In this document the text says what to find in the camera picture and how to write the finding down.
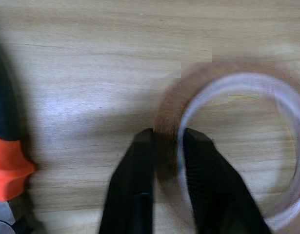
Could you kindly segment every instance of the plier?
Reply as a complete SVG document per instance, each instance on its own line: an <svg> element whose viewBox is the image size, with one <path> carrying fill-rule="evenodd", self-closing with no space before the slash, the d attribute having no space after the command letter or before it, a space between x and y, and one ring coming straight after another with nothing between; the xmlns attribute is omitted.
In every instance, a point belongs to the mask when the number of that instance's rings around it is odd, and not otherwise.
<svg viewBox="0 0 300 234"><path fill-rule="evenodd" d="M21 149L15 95L0 50L0 234L29 234L25 181L35 171Z"/></svg>
<svg viewBox="0 0 300 234"><path fill-rule="evenodd" d="M152 129L135 136L111 177L100 234L152 233L158 140ZM241 176L210 138L186 129L183 151L196 233L271 234Z"/></svg>

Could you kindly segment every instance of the tape roll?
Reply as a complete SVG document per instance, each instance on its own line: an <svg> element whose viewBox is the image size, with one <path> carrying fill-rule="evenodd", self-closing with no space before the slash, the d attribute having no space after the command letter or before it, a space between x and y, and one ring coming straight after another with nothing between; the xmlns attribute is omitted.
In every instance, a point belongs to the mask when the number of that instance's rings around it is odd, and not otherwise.
<svg viewBox="0 0 300 234"><path fill-rule="evenodd" d="M298 158L294 178L273 208L263 213L269 227L278 231L294 223L300 213L300 84L284 70L276 69L274 63L196 66L167 91L154 124L154 131L163 139L159 146L163 150L158 151L158 180L177 216L193 230L182 153L184 129L200 106L221 94L235 92L274 100L294 133Z"/></svg>

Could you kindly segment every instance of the wooden table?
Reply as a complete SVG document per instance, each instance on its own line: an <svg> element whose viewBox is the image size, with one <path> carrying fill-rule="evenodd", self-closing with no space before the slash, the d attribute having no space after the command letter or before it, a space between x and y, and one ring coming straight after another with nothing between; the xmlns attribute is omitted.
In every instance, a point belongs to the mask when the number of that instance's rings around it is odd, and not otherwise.
<svg viewBox="0 0 300 234"><path fill-rule="evenodd" d="M300 78L300 1L0 0L0 41L39 167L37 233L93 234L113 170L181 62L255 56L290 62ZM214 101L191 127L215 140L262 209L294 174L291 134L257 99ZM156 233L181 232L157 193Z"/></svg>

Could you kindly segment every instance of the wooden surface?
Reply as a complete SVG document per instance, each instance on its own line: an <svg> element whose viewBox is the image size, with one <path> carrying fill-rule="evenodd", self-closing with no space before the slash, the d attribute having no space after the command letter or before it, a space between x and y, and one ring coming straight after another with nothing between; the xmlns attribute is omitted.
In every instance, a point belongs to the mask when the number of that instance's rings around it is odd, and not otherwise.
<svg viewBox="0 0 300 234"><path fill-rule="evenodd" d="M29 188L37 233L93 234L111 173L181 62L248 53L291 62L300 77L300 1L0 0L0 40L39 166ZM294 174L288 128L256 99L210 103L191 127L215 140L262 210ZM156 233L180 233L157 193Z"/></svg>

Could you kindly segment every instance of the orange handle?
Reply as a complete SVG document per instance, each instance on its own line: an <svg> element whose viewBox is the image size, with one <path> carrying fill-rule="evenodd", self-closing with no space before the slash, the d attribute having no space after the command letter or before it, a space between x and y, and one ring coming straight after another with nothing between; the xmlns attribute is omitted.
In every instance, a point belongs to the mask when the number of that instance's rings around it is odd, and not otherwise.
<svg viewBox="0 0 300 234"><path fill-rule="evenodd" d="M35 170L34 165L25 159L19 140L0 139L0 202L23 193L26 178Z"/></svg>

